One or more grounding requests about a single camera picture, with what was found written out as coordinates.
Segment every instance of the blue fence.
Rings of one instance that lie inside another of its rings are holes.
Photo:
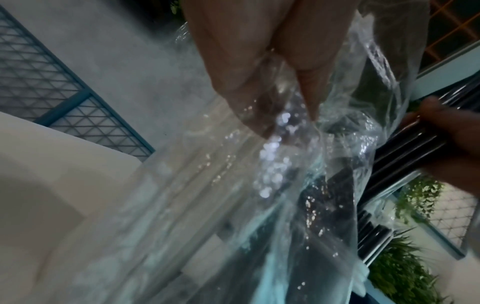
[[[0,6],[0,111],[146,160],[154,149]]]

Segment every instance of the hand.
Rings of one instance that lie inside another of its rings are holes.
[[[295,69],[312,119],[360,0],[182,0],[215,90],[255,132],[268,136],[283,109],[266,94],[261,68],[274,49]]]
[[[457,155],[430,163],[424,170],[480,197],[480,114],[443,106],[435,97],[425,99],[418,114],[421,120],[447,133],[460,150]]]

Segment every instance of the crumpled plastic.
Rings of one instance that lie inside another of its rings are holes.
[[[406,111],[428,15],[426,0],[363,1],[315,123],[272,53],[265,88],[285,106],[270,138],[217,98],[63,242],[22,303],[335,304],[364,293],[356,203]]]

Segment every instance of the metal grille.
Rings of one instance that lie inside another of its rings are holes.
[[[0,11],[0,111],[34,121],[81,89]]]
[[[421,68],[441,62],[479,38],[479,0],[430,0],[428,41]]]
[[[461,248],[476,207],[477,199],[473,195],[445,184],[430,224]]]
[[[94,97],[82,102],[52,129],[146,160],[152,153]]]

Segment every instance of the concrete floor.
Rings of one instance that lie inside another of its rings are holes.
[[[154,148],[215,93],[179,23],[150,31],[121,0],[0,0]]]

